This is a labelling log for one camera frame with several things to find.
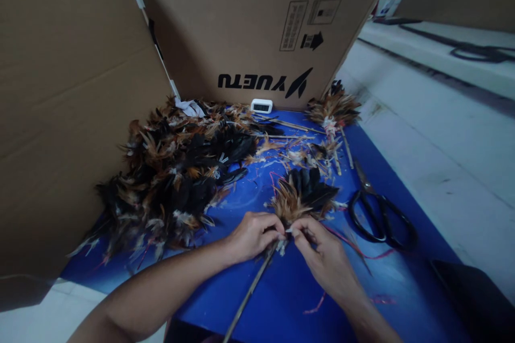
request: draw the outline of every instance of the yuetu logo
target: yuetu logo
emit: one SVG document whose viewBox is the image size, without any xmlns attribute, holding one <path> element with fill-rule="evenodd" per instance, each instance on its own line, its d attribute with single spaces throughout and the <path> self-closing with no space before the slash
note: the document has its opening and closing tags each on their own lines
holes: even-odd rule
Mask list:
<svg viewBox="0 0 515 343">
<path fill-rule="evenodd" d="M 285 98 L 289 98 L 296 90 L 299 91 L 299 98 L 302 96 L 302 93 L 306 89 L 307 76 L 310 74 L 311 70 L 313 70 L 313 67 L 304 72 L 291 83 L 290 87 L 288 88 L 288 92 L 284 96 Z M 241 84 L 241 78 L 242 75 L 236 74 L 234 76 L 234 81 L 232 81 L 232 78 L 229 74 L 220 74 L 218 76 L 218 87 L 243 88 L 247 90 L 285 91 L 286 76 L 281 76 L 277 82 L 274 82 L 274 79 L 271 75 L 258 76 L 253 74 L 245 74 L 243 76 L 243 84 Z"/>
</svg>

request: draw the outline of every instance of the hand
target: hand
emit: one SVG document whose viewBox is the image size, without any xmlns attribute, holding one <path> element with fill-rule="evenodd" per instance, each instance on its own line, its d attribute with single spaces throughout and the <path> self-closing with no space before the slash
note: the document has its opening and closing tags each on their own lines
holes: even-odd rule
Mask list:
<svg viewBox="0 0 515 343">
<path fill-rule="evenodd" d="M 364 295 L 340 240 L 312 217 L 298 219 L 291 229 L 295 245 L 315 280 L 341 307 L 341 302 L 350 297 Z M 317 246 L 316 250 L 310 241 Z"/>
<path fill-rule="evenodd" d="M 279 217 L 266 212 L 247 212 L 225 241 L 232 262 L 237 264 L 256 257 L 277 239 L 286 239 Z"/>
</svg>

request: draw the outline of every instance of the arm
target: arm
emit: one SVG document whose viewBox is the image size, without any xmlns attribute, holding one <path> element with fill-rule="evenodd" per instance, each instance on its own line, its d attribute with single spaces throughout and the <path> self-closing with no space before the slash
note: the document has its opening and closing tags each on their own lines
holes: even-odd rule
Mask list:
<svg viewBox="0 0 515 343">
<path fill-rule="evenodd" d="M 399 342 L 396 331 L 367 298 L 342 243 L 311 217 L 293 223 L 295 245 L 315 280 L 343 309 L 360 342 Z M 311 248 L 309 238 L 317 249 Z"/>
<path fill-rule="evenodd" d="M 163 260 L 127 280 L 91 311 L 68 342 L 143 340 L 204 281 L 254 258 L 282 237 L 284 227 L 276 215 L 247 212 L 227 238 Z"/>
</svg>

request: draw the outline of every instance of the finger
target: finger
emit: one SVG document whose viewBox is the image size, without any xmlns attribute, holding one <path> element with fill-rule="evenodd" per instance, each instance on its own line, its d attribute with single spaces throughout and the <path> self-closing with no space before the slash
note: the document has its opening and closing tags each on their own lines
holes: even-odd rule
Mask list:
<svg viewBox="0 0 515 343">
<path fill-rule="evenodd" d="M 262 230 L 265 230 L 266 228 L 269 228 L 271 226 L 275 227 L 275 229 L 284 235 L 284 226 L 279 217 L 277 217 L 275 214 L 271 213 L 263 213 L 258 217 Z"/>
<path fill-rule="evenodd" d="M 302 217 L 296 220 L 292 225 L 292 229 L 306 230 L 308 234 L 312 234 L 314 239 L 319 243 L 329 238 L 329 232 L 325 230 L 321 223 L 313 217 Z"/>
<path fill-rule="evenodd" d="M 263 233 L 259 238 L 259 248 L 263 251 L 268 245 L 272 244 L 280 237 L 284 236 L 275 230 L 269 230 L 268 232 Z"/>
<path fill-rule="evenodd" d="M 302 253 L 304 256 L 304 259 L 306 262 L 312 261 L 313 258 L 316 257 L 316 253 L 313 248 L 311 248 L 311 245 L 309 241 L 306 239 L 304 234 L 299 231 L 297 228 L 293 228 L 293 231 L 291 232 L 293 238 L 295 239 L 295 246 L 297 249 Z"/>
</svg>

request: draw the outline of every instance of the feather bundle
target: feather bundle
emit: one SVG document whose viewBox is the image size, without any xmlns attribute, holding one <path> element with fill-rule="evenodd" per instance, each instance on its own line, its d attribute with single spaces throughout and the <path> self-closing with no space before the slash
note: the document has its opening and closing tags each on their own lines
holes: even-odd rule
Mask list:
<svg viewBox="0 0 515 343">
<path fill-rule="evenodd" d="M 134 249 L 134 259 L 155 245 L 159 259 L 166 248 L 190 248 L 199 229 L 214 226 L 206 212 L 227 196 L 225 185 L 247 174 L 242 164 L 261 161 L 255 157 L 283 146 L 270 142 L 267 134 L 282 130 L 267 120 L 256 121 L 248 106 L 197 104 L 205 116 L 187 116 L 169 97 L 145 126 L 130 122 L 129 139 L 120 146 L 128 171 L 97 185 L 106 209 L 70 256 L 88 246 L 91 250 L 106 234 L 104 263 L 123 249 Z M 255 133 L 266 135 L 259 151 Z M 231 165 L 239 167 L 230 171 Z"/>
<path fill-rule="evenodd" d="M 321 125 L 326 134 L 335 136 L 338 126 L 347 126 L 359 118 L 356 109 L 361 106 L 353 95 L 346 94 L 341 86 L 332 86 L 321 100 L 315 98 L 307 103 L 305 111 L 310 121 Z"/>
<path fill-rule="evenodd" d="M 333 198 L 338 188 L 320 181 L 320 171 L 292 169 L 274 187 L 276 196 L 272 199 L 275 213 L 286 228 L 305 215 L 321 220 L 334 207 Z"/>
</svg>

